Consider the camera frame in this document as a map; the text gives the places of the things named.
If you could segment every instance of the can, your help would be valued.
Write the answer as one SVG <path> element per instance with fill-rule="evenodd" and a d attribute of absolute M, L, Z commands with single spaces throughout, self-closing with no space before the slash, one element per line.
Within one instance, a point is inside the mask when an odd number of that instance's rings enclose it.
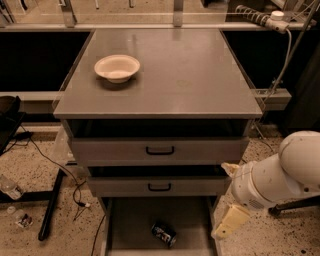
<path fill-rule="evenodd" d="M 166 243 L 168 247 L 173 246 L 173 244 L 176 242 L 177 233 L 159 221 L 152 226 L 151 232 L 154 236 Z"/>

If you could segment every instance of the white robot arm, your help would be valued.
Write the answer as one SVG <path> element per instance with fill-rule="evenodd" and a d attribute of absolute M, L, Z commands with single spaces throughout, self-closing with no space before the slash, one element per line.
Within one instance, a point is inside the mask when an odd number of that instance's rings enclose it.
<path fill-rule="evenodd" d="M 243 224 L 249 218 L 248 210 L 320 195 L 320 133 L 293 133 L 280 144 L 278 154 L 260 162 L 223 163 L 222 167 L 232 178 L 231 193 L 240 205 L 230 207 L 212 233 L 215 238 L 224 238 Z"/>

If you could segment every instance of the black cable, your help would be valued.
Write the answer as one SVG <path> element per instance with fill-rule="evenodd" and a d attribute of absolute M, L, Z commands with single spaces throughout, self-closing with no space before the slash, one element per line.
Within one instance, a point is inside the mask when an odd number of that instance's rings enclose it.
<path fill-rule="evenodd" d="M 94 247 L 96 245 L 96 241 L 97 241 L 97 237 L 98 237 L 98 233 L 99 233 L 99 230 L 100 230 L 100 227 L 102 225 L 102 222 L 104 220 L 104 218 L 106 217 L 106 215 L 104 215 L 100 221 L 100 224 L 98 226 L 98 229 L 97 229 L 97 232 L 96 232 L 96 235 L 94 236 L 94 240 L 93 240 L 93 245 L 92 245 L 92 251 L 91 251 L 91 256 L 93 256 L 93 252 L 94 252 Z"/>
<path fill-rule="evenodd" d="M 80 217 L 80 215 L 81 215 L 86 209 L 87 209 L 87 207 L 84 207 L 84 208 L 82 209 L 82 211 L 79 212 L 80 206 L 78 206 L 78 209 L 77 209 L 77 212 L 76 212 L 76 214 L 75 214 L 75 216 L 74 216 L 74 218 L 73 218 L 73 221 L 76 221 L 76 220 Z"/>
<path fill-rule="evenodd" d="M 27 131 L 22 125 L 20 125 L 20 126 L 21 126 L 21 128 L 22 128 L 25 132 Z M 32 142 L 32 144 L 36 147 L 36 149 L 39 151 L 39 153 L 40 153 L 41 156 L 43 156 L 44 158 L 46 158 L 47 160 L 49 160 L 51 163 L 59 166 L 62 170 L 66 171 L 67 173 L 70 174 L 70 176 L 73 178 L 73 180 L 74 180 L 74 182 L 76 183 L 76 186 L 77 186 L 77 187 L 75 188 L 75 190 L 73 191 L 73 201 L 74 201 L 78 206 L 80 206 L 80 207 L 85 207 L 86 204 L 83 203 L 83 202 L 80 202 L 80 199 L 81 199 L 81 190 L 80 190 L 80 187 L 81 187 L 86 181 L 84 181 L 83 183 L 80 183 L 80 184 L 79 184 L 78 181 L 77 181 L 77 179 L 76 179 L 76 177 L 75 177 L 68 169 L 66 169 L 66 168 L 65 168 L 64 166 L 62 166 L 61 164 L 53 161 L 51 158 L 49 158 L 48 156 L 46 156 L 45 154 L 43 154 L 42 151 L 40 150 L 40 148 L 38 147 L 38 145 L 34 142 L 34 140 L 33 140 L 31 137 L 30 137 L 29 139 L 30 139 L 30 141 Z M 79 191 L 79 197 L 80 197 L 80 199 L 79 199 L 78 202 L 77 202 L 77 200 L 75 199 L 75 193 L 76 193 L 76 191 Z"/>
<path fill-rule="evenodd" d="M 78 206 L 80 206 L 80 207 L 85 207 L 85 206 L 86 206 L 84 203 L 81 202 L 81 193 L 80 193 L 80 191 L 81 191 L 81 190 L 80 190 L 80 187 L 81 187 L 84 183 L 86 183 L 86 180 L 83 181 L 82 183 L 78 184 L 78 186 L 76 187 L 76 189 L 73 191 L 73 195 L 72 195 L 73 201 L 74 201 Z M 79 200 L 78 200 L 78 201 L 76 200 L 76 197 L 75 197 L 77 191 L 79 191 Z"/>
<path fill-rule="evenodd" d="M 9 152 L 16 144 L 17 144 L 17 140 L 15 140 L 14 143 L 12 143 L 12 145 L 10 145 L 10 147 L 8 149 L 5 149 L 1 155 L 4 155 L 5 153 Z"/>

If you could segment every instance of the gray cabinet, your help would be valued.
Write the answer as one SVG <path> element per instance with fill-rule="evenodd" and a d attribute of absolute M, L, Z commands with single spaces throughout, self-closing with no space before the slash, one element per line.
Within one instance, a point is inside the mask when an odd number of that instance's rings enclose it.
<path fill-rule="evenodd" d="M 94 64 L 112 54 L 135 57 L 141 69 L 121 85 L 102 80 Z M 214 200 L 204 198 L 219 198 L 227 190 L 230 178 L 220 164 L 241 160 L 248 129 L 261 110 L 219 30 L 101 29 L 94 32 L 54 115 L 62 120 L 76 161 L 88 171 L 92 194 L 108 216 L 115 206 L 111 235 L 118 235 L 123 234 L 119 214 L 135 219 L 136 228 L 136 218 L 156 218 L 154 204 L 159 218 L 175 204 L 197 205 L 201 211 L 210 206 L 203 217 L 213 220 Z M 152 216 L 130 209 L 135 202 Z M 171 221 L 177 220 L 175 214 Z M 197 221 L 193 218 L 187 223 Z M 108 218 L 106 227 L 113 220 Z M 184 228 L 177 232 L 188 233 Z M 129 240 L 121 243 L 125 255 L 134 249 Z M 184 255 L 200 246 L 179 243 Z M 148 254 L 142 244 L 135 246 L 140 255 Z M 159 253 L 175 255 L 174 250 Z"/>

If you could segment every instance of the terrazzo floor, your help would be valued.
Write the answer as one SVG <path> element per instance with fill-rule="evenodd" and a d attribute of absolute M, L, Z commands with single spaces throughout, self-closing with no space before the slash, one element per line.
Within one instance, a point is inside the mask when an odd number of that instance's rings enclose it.
<path fill-rule="evenodd" d="M 41 129 L 37 129 L 33 140 L 42 153 L 50 157 L 56 133 L 47 132 L 47 130 L 44 128 L 42 132 Z M 245 161 L 259 161 L 277 152 L 278 145 L 282 141 L 281 135 L 277 133 L 270 135 L 267 132 L 264 135 L 267 136 L 265 140 L 252 136 L 243 157 Z M 41 156 L 36 147 L 29 142 L 27 146 L 14 146 L 0 157 L 0 172 L 15 180 L 26 191 L 43 191 L 52 188 L 58 167 Z M 84 181 L 83 178 L 78 179 L 79 183 L 82 181 Z M 0 204 L 0 219 L 2 220 L 0 256 L 91 255 L 94 237 L 104 214 L 97 199 L 92 197 L 87 185 L 84 184 L 81 201 L 90 202 L 91 207 L 84 210 L 80 217 L 74 220 L 78 210 L 78 206 L 72 199 L 74 189 L 74 181 L 66 176 L 63 179 L 53 214 L 50 235 L 42 242 L 38 241 L 38 233 L 47 202 Z M 232 202 L 230 191 L 227 191 L 218 204 L 215 213 L 216 222 L 221 220 L 224 209 Z M 10 205 L 22 208 L 31 215 L 34 224 L 26 229 L 18 227 L 7 213 L 7 207 Z M 319 214 L 319 207 L 286 211 L 278 218 L 270 216 L 266 210 L 252 212 L 250 220 L 242 228 L 219 242 L 221 256 L 320 255 Z M 104 226 L 102 225 L 92 255 L 100 255 L 103 232 Z M 174 250 L 172 248 L 170 253 L 177 252 L 176 255 L 184 255 L 182 252 L 179 253 L 178 249 Z M 130 255 L 141 254 L 136 251 Z"/>

